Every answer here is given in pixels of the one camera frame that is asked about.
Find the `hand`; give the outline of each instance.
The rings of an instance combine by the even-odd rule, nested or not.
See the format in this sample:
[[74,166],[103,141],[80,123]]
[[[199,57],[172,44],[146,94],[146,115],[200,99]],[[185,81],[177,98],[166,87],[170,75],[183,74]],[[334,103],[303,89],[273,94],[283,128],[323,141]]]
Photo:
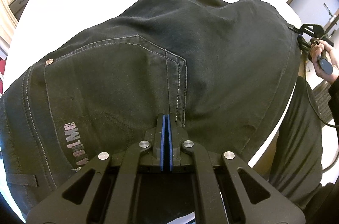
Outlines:
[[[329,58],[328,57],[327,58],[328,58],[328,61],[333,66],[333,72],[331,75],[327,75],[324,72],[324,70],[320,67],[319,62],[318,62],[318,56],[321,54],[321,52],[324,49],[329,53]],[[338,68],[339,55],[338,55],[337,50],[334,47],[330,46],[328,42],[321,40],[319,45],[312,44],[310,55],[312,57],[312,63],[313,63],[317,76],[329,82],[330,84],[333,84],[339,75],[339,68]]]

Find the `metal pin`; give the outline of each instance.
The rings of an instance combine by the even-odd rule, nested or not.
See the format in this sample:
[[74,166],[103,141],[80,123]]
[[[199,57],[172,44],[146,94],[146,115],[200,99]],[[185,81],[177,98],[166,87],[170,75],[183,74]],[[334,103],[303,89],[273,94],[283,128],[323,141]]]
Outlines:
[[194,146],[194,142],[191,141],[191,140],[186,140],[186,141],[184,141],[183,144],[184,144],[185,147],[193,147]]
[[139,147],[142,147],[142,148],[147,148],[147,147],[149,147],[149,146],[150,146],[150,142],[149,142],[149,141],[146,141],[146,140],[141,141],[141,142],[139,143]]
[[235,154],[231,151],[225,151],[224,156],[228,160],[232,160],[235,157]]
[[106,160],[110,155],[107,153],[107,152],[100,152],[99,155],[98,155],[98,158],[100,160]]

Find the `black cable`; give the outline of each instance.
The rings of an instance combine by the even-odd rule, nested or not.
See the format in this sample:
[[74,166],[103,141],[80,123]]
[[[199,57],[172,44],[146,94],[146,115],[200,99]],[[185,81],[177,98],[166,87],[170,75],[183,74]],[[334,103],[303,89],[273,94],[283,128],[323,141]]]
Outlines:
[[[306,93],[307,93],[307,97],[308,97],[308,101],[314,111],[314,113],[317,115],[317,117],[319,118],[319,120],[325,124],[326,126],[330,126],[330,127],[334,127],[334,128],[339,128],[339,125],[331,125],[329,123],[326,123],[325,121],[323,121],[323,119],[321,119],[321,117],[319,116],[319,114],[317,113],[316,109],[314,108],[313,104],[311,103],[311,99],[310,99],[310,95],[308,93],[308,87],[307,87],[307,80],[306,80],[306,65],[307,65],[307,58],[310,55],[311,49],[307,52],[307,56],[306,56],[306,60],[305,60],[305,65],[304,65],[304,74],[305,74],[305,87],[306,87]],[[336,158],[333,161],[333,163],[331,163],[331,165],[329,165],[328,167],[324,168],[322,170],[322,173],[324,174],[325,172],[329,171],[331,168],[333,168],[333,166],[338,162],[339,160],[339,151],[337,152]]]
[[333,163],[331,165],[329,165],[328,167],[324,168],[322,170],[322,172],[325,173],[325,172],[329,171],[331,168],[333,168],[333,166],[337,163],[338,159],[339,159],[339,151],[337,152],[336,158],[333,161]]
[[[306,59],[308,58],[308,56],[310,55],[311,50],[308,51]],[[329,123],[326,123],[318,114],[318,112],[316,111],[316,109],[314,108],[313,104],[311,103],[311,98],[310,95],[308,93],[308,87],[307,87],[307,80],[306,80],[306,64],[307,64],[307,60],[305,60],[305,65],[304,65],[304,74],[305,74],[305,87],[306,87],[306,93],[307,93],[307,97],[308,97],[308,101],[310,102],[310,105],[314,111],[314,113],[318,116],[319,120],[325,124],[326,126],[330,126],[330,127],[334,127],[334,128],[339,128],[339,125],[331,125]]]

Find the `black strap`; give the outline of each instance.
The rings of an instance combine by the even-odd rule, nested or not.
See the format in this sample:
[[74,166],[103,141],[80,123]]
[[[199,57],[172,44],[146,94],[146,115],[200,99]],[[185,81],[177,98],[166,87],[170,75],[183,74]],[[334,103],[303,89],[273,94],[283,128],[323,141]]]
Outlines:
[[33,174],[6,173],[6,180],[9,184],[27,185],[32,187],[38,186],[37,178]]

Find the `finger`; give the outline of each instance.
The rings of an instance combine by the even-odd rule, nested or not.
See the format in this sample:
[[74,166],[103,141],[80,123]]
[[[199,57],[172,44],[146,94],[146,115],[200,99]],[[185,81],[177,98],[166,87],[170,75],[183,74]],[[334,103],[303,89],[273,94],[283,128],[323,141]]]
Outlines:
[[325,50],[326,50],[328,53],[330,53],[330,52],[334,49],[334,47],[331,46],[331,45],[329,45],[329,43],[328,43],[327,41],[321,40],[320,43],[324,46]]
[[318,47],[318,49],[313,53],[313,57],[312,57],[313,64],[315,64],[318,61],[318,56],[321,55],[321,52],[322,52],[322,48]]
[[315,51],[318,49],[318,46],[316,44],[313,44],[313,47],[310,50],[310,55],[313,58]]
[[321,51],[325,50],[325,46],[322,43],[319,44],[319,47],[321,48]]

